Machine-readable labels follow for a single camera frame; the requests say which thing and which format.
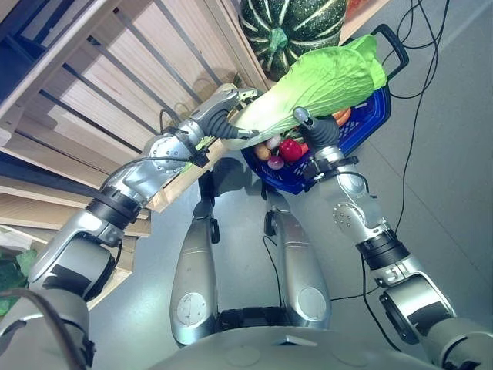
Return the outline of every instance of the wooden slat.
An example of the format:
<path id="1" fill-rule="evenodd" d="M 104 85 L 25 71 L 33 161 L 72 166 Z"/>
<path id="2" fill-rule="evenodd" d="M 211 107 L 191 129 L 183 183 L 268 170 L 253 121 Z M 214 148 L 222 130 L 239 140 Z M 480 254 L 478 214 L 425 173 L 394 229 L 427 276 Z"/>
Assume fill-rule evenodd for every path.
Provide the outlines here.
<path id="1" fill-rule="evenodd" d="M 0 224 L 60 229 L 77 208 L 0 194 Z M 150 220 L 137 220 L 126 229 L 126 235 L 146 237 L 150 234 Z"/>
<path id="2" fill-rule="evenodd" d="M 142 149 L 154 136 L 64 69 L 46 83 L 45 90 L 136 148 Z"/>
<path id="3" fill-rule="evenodd" d="M 196 102 L 189 93 L 173 79 L 144 45 L 124 28 L 114 14 L 106 18 L 92 34 L 178 114 L 188 115 L 193 111 Z"/>
<path id="4" fill-rule="evenodd" d="M 21 118 L 16 130 L 24 136 L 33 138 L 66 156 L 80 160 L 103 173 L 110 174 L 119 167 L 118 163 L 102 156 L 99 152 L 88 149 L 75 140 L 68 139 L 27 116 Z"/>
<path id="5" fill-rule="evenodd" d="M 57 153 L 18 133 L 14 133 L 5 146 L 0 146 L 0 151 L 90 187 L 99 187 L 107 177 L 98 170 Z"/>
<path id="6" fill-rule="evenodd" d="M 57 230 L 50 229 L 38 229 L 36 227 L 23 227 L 23 226 L 11 226 L 2 225 L 3 228 L 10 231 L 14 231 L 17 234 L 30 237 L 34 241 L 47 244 L 57 233 Z M 122 243 L 122 249 L 127 252 L 135 252 L 138 237 L 124 237 Z"/>
<path id="7" fill-rule="evenodd" d="M 24 106 L 42 88 L 61 64 L 83 42 L 91 30 L 96 27 L 118 4 L 120 0 L 95 0 L 77 19 L 65 34 L 29 71 L 15 90 L 0 105 L 1 118 L 17 103 Z M 9 125 L 2 122 L 0 130 L 9 131 Z"/>
<path id="8" fill-rule="evenodd" d="M 67 60 L 67 64 L 155 130 L 159 130 L 161 106 L 87 42 Z"/>
<path id="9" fill-rule="evenodd" d="M 54 132 L 97 151 L 114 163 L 123 164 L 136 158 L 138 153 L 119 143 L 97 128 L 90 126 L 61 106 L 37 94 L 25 108 L 26 116 L 47 126 Z"/>
<path id="10" fill-rule="evenodd" d="M 185 173 L 181 173 L 168 183 L 147 205 L 150 210 L 163 212 L 177 197 L 179 197 L 186 189 L 190 187 L 203 173 L 213 166 L 220 158 L 226 154 L 227 148 L 216 140 L 209 147 L 209 163 L 203 168 L 192 166 Z"/>
<path id="11" fill-rule="evenodd" d="M 349 39 L 368 19 L 373 17 L 390 0 L 372 0 L 364 5 L 353 17 L 348 19 L 340 31 L 339 45 Z"/>
<path id="12" fill-rule="evenodd" d="M 267 91 L 269 89 L 267 77 L 241 30 L 236 9 L 231 1 L 202 0 L 197 1 L 197 5 L 216 32 L 220 32 L 221 39 L 227 42 L 234 56 L 233 62 L 238 71 L 242 72 L 245 82 L 262 91 Z"/>
<path id="13" fill-rule="evenodd" d="M 142 10 L 137 2 L 124 1 L 119 8 L 122 13 L 133 19 L 133 24 L 139 32 L 202 100 L 213 94 L 218 85 L 207 74 L 155 3 L 151 2 Z"/>
<path id="14" fill-rule="evenodd" d="M 198 1 L 157 0 L 162 2 L 210 68 L 222 82 L 232 82 L 238 72 L 229 46 L 225 45 L 217 27 L 210 24 Z"/>
<path id="15" fill-rule="evenodd" d="M 0 193 L 74 208 L 86 208 L 92 199 L 68 191 L 52 189 L 51 187 L 44 187 L 4 176 L 0 176 Z M 149 210 L 142 210 L 137 218 L 147 220 L 149 218 Z"/>

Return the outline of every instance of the carrot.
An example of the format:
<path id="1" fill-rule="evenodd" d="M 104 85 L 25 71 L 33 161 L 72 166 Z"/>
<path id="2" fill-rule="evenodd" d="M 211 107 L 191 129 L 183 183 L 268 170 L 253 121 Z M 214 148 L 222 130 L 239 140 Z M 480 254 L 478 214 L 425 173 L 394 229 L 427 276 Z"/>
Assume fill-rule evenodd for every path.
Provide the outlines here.
<path id="1" fill-rule="evenodd" d="M 346 112 L 344 112 L 344 114 L 341 117 L 339 117 L 339 119 L 336 119 L 337 125 L 339 127 L 343 126 L 349 119 L 350 115 L 351 115 L 351 108 L 348 108 Z"/>
<path id="2" fill-rule="evenodd" d="M 337 121 L 338 119 L 340 119 L 348 110 L 349 108 L 347 109 L 342 109 L 340 110 L 339 112 L 336 112 L 332 115 L 332 117 Z"/>

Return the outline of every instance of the pumpkin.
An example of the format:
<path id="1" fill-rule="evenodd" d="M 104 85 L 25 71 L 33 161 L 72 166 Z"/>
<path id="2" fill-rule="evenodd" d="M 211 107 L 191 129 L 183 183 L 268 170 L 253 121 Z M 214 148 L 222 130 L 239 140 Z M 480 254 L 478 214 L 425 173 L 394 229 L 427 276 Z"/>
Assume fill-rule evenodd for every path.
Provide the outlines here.
<path id="1" fill-rule="evenodd" d="M 262 69 L 278 81 L 305 52 L 339 43 L 346 0 L 242 0 L 240 11 Z"/>

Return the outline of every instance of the basket handle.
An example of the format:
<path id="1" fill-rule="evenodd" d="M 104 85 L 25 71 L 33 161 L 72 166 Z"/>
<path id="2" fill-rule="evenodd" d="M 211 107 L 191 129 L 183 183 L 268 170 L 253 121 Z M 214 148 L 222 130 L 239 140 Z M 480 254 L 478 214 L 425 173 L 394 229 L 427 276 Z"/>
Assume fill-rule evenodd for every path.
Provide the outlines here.
<path id="1" fill-rule="evenodd" d="M 392 72 L 387 74 L 387 81 L 390 81 L 405 66 L 407 66 L 407 64 L 409 64 L 409 55 L 407 55 L 406 49 L 401 40 L 388 25 L 382 23 L 371 32 L 372 35 L 376 35 L 377 33 L 381 33 L 382 36 L 387 39 L 389 44 L 391 44 L 394 48 L 397 57 L 399 58 L 399 66 L 397 66 Z"/>

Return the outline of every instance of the orange vegetable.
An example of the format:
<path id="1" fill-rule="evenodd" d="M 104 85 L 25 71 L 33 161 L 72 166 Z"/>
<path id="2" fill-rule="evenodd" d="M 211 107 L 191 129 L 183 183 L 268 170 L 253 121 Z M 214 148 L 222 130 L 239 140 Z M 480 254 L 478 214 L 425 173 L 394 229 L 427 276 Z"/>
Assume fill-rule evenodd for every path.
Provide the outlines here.
<path id="1" fill-rule="evenodd" d="M 270 158 L 270 150 L 267 149 L 264 143 L 258 143 L 253 151 L 259 160 L 269 160 Z"/>
<path id="2" fill-rule="evenodd" d="M 346 112 L 344 112 L 344 114 L 341 117 L 339 117 L 339 119 L 336 118 L 337 125 L 339 127 L 343 126 L 349 120 L 350 115 L 351 115 L 351 108 L 348 108 Z"/>
<path id="3" fill-rule="evenodd" d="M 337 121 L 338 119 L 340 119 L 348 110 L 349 108 L 347 109 L 342 109 L 340 110 L 339 112 L 336 112 L 332 115 L 333 118 L 335 118 L 335 120 Z"/>

